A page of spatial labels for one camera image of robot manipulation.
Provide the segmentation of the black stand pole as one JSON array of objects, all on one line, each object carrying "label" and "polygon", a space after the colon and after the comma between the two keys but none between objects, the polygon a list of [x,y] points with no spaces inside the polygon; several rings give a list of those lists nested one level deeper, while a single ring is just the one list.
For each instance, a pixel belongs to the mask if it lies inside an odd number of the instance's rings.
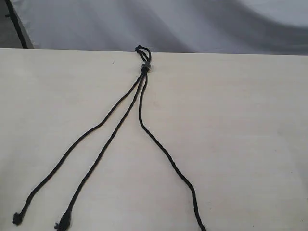
[{"label": "black stand pole", "polygon": [[20,43],[22,45],[22,48],[23,49],[28,49],[28,45],[26,43],[26,39],[24,37],[22,29],[21,29],[21,27],[19,25],[19,19],[18,19],[16,13],[15,13],[14,7],[13,7],[13,5],[12,5],[10,0],[5,0],[5,3],[7,5],[8,11],[9,11],[5,15],[5,17],[6,18],[10,18],[10,20],[11,20],[11,22],[12,22],[14,28],[15,28],[15,31],[16,31],[16,33],[18,35],[19,41],[20,41]]}]

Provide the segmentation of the white backdrop cloth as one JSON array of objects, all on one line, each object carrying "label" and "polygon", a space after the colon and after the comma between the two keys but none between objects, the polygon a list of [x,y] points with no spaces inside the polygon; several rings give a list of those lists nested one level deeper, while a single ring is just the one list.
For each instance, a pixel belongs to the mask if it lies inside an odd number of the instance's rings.
[{"label": "white backdrop cloth", "polygon": [[38,49],[307,54],[305,0],[14,0]]}]

